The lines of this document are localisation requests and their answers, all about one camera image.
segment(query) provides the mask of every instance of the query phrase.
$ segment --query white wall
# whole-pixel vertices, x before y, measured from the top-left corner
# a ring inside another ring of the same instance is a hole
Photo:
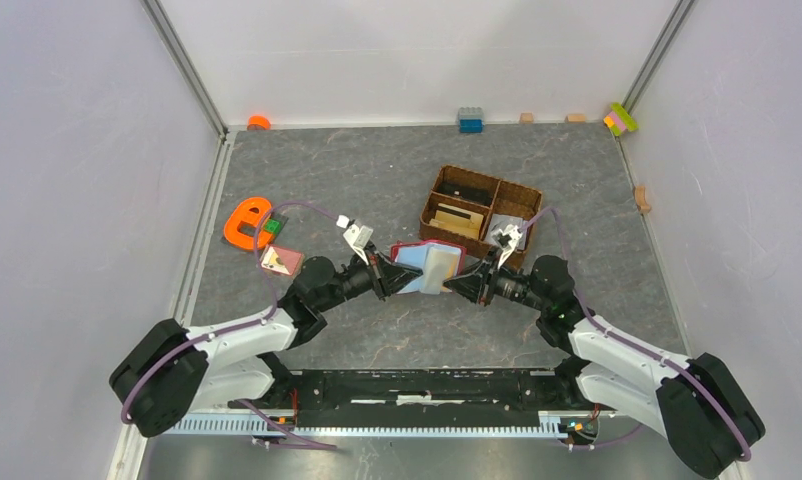
[[[675,0],[163,0],[225,122],[601,118]]]
[[[215,142],[139,2],[0,1],[0,479],[106,475]]]
[[[802,479],[802,0],[698,2],[627,152],[694,353],[766,422],[754,478]]]

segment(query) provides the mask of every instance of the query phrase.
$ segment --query marble-patterned tabletop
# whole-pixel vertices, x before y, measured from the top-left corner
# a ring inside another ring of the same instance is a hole
[[[262,310],[270,295],[251,254],[218,241],[245,198],[303,200],[362,220],[383,251],[418,239],[419,215],[440,167],[453,164],[543,191],[562,213],[578,285],[607,320],[655,345],[683,351],[657,260],[637,213],[621,151],[603,124],[387,127],[240,132],[233,145],[193,325]],[[347,263],[333,222],[290,208],[277,243]],[[551,218],[540,221],[525,268],[559,254]],[[275,278],[278,293],[288,279]],[[486,308],[458,295],[362,295],[326,312],[313,341],[283,352],[300,368],[553,367],[564,354],[534,326],[537,315],[496,298]]]

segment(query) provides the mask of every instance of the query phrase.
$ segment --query orange letter-shaped object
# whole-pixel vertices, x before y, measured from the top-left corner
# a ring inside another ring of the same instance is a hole
[[[224,238],[242,250],[254,251],[251,246],[251,242],[254,241],[253,231],[260,224],[260,219],[263,218],[263,215],[269,210],[271,210],[271,202],[263,197],[246,199],[236,207],[233,215],[224,224]],[[252,234],[243,233],[243,227],[249,227]],[[257,239],[257,248],[262,250],[273,237],[271,233],[265,230],[261,231],[260,238]]]

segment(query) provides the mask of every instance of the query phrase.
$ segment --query brown woven basket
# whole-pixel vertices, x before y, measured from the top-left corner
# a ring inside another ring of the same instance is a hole
[[[439,193],[443,182],[449,182],[463,187],[473,187],[485,191],[491,201],[486,205],[470,202],[456,195]],[[429,225],[428,222],[436,214],[437,204],[444,203],[454,207],[463,208],[484,216],[483,226],[477,238],[469,238],[448,230]],[[501,180],[500,178],[473,172],[471,170],[445,165],[439,170],[436,181],[431,189],[430,196],[422,210],[419,219],[419,237],[422,240],[443,240],[446,242],[461,245],[466,248],[466,253],[478,258],[483,258],[492,248],[492,245],[484,240],[489,229],[489,222],[492,214],[512,215],[530,220],[542,209],[542,192],[524,185]],[[525,233],[527,242],[524,250],[517,250],[507,259],[507,265],[519,269],[525,260],[525,255],[531,247],[533,240],[534,227]]]

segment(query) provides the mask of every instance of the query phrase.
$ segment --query gray floor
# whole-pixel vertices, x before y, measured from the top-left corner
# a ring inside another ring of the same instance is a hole
[[[656,259],[634,206],[621,152],[602,124],[272,130],[235,141],[215,235],[246,197],[314,202],[362,220],[388,253],[414,241],[440,167],[454,164],[539,188],[560,208],[591,306],[615,325],[683,351]],[[335,263],[351,256],[332,222],[289,209],[278,243]],[[553,221],[541,222],[526,267],[558,254]],[[276,279],[279,292],[288,283]],[[270,301],[250,254],[211,243],[193,325],[223,322]],[[312,342],[284,352],[290,368],[546,367],[563,358],[542,340],[533,311],[502,299],[487,308],[457,295],[364,295],[327,312]]]
[[[633,427],[603,419],[601,441]],[[336,452],[273,451],[245,437],[162,435],[148,442],[142,480],[277,478],[695,480],[656,433],[643,429],[626,444],[569,453],[542,439],[323,438]]]

